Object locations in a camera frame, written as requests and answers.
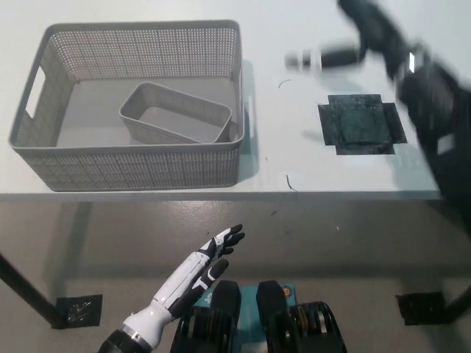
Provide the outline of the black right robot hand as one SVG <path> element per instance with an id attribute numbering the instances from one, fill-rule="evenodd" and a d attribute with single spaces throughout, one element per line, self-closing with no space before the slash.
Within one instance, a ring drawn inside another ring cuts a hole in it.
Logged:
<path id="1" fill-rule="evenodd" d="M 374 1 L 337 1 L 336 5 L 355 25 L 358 43 L 324 48 L 317 60 L 310 51 L 300 56 L 288 54 L 286 67 L 312 71 L 317 64 L 320 71 L 328 71 L 359 65 L 372 52 L 383 58 L 387 77 L 396 79 L 401 65 L 409 56 L 411 45 L 393 20 Z"/>

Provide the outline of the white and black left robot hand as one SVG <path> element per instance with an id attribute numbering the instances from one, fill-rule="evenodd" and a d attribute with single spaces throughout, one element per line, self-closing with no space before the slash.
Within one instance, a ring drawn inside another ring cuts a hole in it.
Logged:
<path id="1" fill-rule="evenodd" d="M 154 351 L 164 328 L 180 318 L 226 271 L 224 257 L 233 252 L 245 236 L 243 226 L 230 227 L 190 253 L 153 296 L 149 305 L 123 322 L 121 330 L 143 352 Z"/>

